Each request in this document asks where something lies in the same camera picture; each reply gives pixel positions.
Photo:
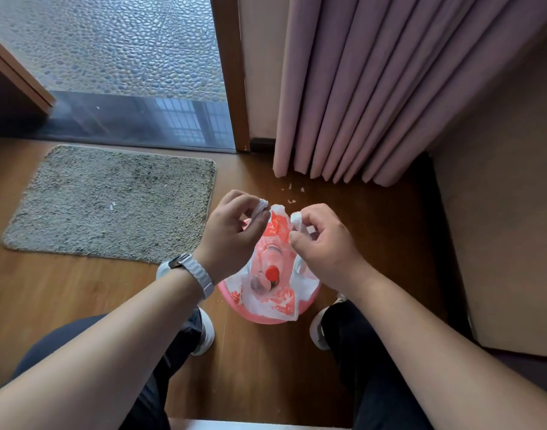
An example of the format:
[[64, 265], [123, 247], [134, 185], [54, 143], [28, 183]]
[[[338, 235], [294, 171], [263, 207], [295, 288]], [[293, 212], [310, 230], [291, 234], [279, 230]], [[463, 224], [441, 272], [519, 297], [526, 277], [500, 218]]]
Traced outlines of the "person's left hand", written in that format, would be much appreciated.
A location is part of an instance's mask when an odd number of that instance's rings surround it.
[[250, 260], [255, 247], [243, 243], [247, 225], [242, 216], [252, 217], [260, 201], [258, 196], [247, 193], [229, 204], [219, 203], [209, 216], [192, 256], [206, 269], [214, 284], [237, 273]]

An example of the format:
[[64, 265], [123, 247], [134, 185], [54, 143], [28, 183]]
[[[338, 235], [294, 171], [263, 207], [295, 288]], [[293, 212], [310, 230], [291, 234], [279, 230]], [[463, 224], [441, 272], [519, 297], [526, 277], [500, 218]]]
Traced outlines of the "person's right hand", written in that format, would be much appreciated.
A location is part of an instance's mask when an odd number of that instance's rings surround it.
[[303, 224], [320, 232], [320, 256], [300, 256], [320, 281], [349, 299], [360, 294], [372, 268], [338, 215], [325, 203], [301, 210]]

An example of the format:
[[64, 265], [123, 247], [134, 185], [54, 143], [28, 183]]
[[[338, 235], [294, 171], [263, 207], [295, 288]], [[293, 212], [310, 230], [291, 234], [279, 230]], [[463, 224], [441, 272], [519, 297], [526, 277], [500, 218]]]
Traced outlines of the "person's right forearm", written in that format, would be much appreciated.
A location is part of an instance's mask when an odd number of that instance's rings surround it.
[[377, 332], [435, 430], [547, 430], [547, 392], [362, 261], [342, 293]]

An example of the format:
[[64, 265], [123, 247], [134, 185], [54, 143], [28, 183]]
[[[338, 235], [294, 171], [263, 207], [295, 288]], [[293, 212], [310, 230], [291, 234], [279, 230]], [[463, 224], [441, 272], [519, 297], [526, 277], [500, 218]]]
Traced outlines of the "person's left forearm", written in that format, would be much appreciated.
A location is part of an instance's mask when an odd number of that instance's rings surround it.
[[117, 430], [203, 297], [184, 269], [153, 282], [0, 389], [0, 430]]

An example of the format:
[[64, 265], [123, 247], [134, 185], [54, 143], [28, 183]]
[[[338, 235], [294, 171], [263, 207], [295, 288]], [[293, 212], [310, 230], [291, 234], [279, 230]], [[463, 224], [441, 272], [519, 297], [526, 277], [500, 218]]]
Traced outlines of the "red-capped plastic bottle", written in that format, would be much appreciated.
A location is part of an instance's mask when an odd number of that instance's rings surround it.
[[259, 296], [270, 293], [280, 282], [280, 270], [275, 265], [270, 265], [265, 270], [257, 271], [250, 278], [251, 290]]

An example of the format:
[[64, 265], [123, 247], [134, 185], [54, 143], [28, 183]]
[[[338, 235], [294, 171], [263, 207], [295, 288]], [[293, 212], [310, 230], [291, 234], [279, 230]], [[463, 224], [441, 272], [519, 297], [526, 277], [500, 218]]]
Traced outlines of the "silver metal wristwatch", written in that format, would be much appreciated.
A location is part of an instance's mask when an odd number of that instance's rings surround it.
[[206, 300], [209, 296], [211, 296], [215, 289], [212, 278], [207, 273], [206, 269], [193, 258], [191, 253], [181, 254], [176, 258], [160, 264], [156, 271], [155, 279], [159, 280], [160, 278], [167, 275], [171, 270], [177, 268], [182, 268], [188, 271], [188, 273], [193, 278], [195, 278], [204, 293], [204, 297], [202, 298], [202, 300]]

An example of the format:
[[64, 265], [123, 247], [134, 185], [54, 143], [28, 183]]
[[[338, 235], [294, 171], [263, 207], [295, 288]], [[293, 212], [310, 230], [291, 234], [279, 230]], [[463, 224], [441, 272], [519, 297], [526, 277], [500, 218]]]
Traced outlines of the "person's right white shoe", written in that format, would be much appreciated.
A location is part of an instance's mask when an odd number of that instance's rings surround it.
[[330, 350], [334, 355], [340, 354], [343, 327], [347, 327], [346, 310], [348, 298], [338, 294], [333, 304], [320, 310], [313, 318], [310, 337], [317, 348]]

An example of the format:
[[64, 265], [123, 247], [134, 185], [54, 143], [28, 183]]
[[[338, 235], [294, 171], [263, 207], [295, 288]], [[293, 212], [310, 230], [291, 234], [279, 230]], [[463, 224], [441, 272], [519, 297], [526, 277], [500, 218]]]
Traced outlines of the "person's white shoe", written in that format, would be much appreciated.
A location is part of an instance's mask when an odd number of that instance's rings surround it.
[[348, 298], [338, 294], [333, 304], [320, 310], [313, 318], [310, 337], [317, 348], [330, 350], [334, 355], [340, 354], [343, 327], [347, 327], [346, 310]]
[[198, 307], [198, 310], [200, 314], [199, 318], [201, 320], [202, 333], [197, 348], [191, 353], [192, 356], [205, 354], [209, 350], [209, 348], [211, 348], [215, 340], [215, 330], [211, 318], [208, 316], [204, 309]]

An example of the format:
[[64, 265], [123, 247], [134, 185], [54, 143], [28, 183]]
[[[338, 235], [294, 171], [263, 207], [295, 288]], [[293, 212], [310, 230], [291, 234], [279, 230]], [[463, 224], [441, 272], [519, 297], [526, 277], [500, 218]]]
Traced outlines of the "person's left white shoe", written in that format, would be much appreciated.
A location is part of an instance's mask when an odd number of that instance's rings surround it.
[[204, 309], [198, 307], [198, 310], [200, 314], [199, 318], [201, 320], [202, 333], [197, 348], [191, 353], [192, 356], [205, 354], [209, 350], [209, 348], [211, 348], [215, 340], [215, 330], [211, 318], [208, 316]]

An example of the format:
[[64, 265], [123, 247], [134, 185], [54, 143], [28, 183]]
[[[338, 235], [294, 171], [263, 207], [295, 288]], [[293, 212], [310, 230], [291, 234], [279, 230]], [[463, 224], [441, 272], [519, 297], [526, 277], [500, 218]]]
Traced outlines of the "grey shaggy door mat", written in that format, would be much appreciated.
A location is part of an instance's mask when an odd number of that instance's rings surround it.
[[217, 166], [205, 158], [57, 145], [3, 232], [12, 250], [160, 264], [193, 252]]

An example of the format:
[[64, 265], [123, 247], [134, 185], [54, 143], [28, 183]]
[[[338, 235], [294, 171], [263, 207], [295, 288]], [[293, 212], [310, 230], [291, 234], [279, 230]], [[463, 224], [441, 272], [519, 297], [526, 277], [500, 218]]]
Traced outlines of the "dark glossy door threshold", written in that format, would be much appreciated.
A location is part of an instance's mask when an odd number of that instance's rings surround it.
[[0, 120], [0, 137], [234, 153], [227, 102], [53, 91], [50, 115]]

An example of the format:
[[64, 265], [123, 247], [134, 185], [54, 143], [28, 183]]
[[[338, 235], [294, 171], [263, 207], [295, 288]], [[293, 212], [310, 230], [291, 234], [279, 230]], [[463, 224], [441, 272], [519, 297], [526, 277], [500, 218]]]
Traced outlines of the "person's trouser leg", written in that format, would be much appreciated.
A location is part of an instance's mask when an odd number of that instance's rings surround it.
[[[196, 307], [163, 354], [119, 430], [170, 430], [164, 410], [169, 381], [184, 365], [201, 339], [201, 320]], [[94, 325], [103, 315], [75, 320], [48, 333], [25, 354], [11, 380], [32, 368], [58, 348]]]
[[376, 331], [349, 300], [321, 317], [321, 328], [354, 397], [352, 430], [434, 430]]

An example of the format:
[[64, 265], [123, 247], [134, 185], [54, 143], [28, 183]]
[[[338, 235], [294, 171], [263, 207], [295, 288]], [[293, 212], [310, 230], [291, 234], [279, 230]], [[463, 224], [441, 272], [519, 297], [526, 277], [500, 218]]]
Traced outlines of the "white flat ledge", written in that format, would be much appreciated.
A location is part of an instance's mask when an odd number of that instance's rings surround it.
[[350, 430], [326, 426], [297, 426], [220, 420], [169, 418], [171, 430]]

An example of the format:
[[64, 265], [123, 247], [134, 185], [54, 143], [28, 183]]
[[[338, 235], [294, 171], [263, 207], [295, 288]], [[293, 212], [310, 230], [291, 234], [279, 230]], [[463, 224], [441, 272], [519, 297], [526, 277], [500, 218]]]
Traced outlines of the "brown wooden door leaf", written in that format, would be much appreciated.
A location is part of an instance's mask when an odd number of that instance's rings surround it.
[[44, 119], [56, 100], [0, 43], [0, 117]]

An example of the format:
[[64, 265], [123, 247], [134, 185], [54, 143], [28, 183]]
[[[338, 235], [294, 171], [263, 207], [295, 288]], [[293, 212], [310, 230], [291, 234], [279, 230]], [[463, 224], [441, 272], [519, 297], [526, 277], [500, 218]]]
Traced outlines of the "brown wooden door frame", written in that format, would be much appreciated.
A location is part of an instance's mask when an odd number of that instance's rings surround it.
[[250, 152], [244, 55], [238, 0], [210, 0], [237, 152]]

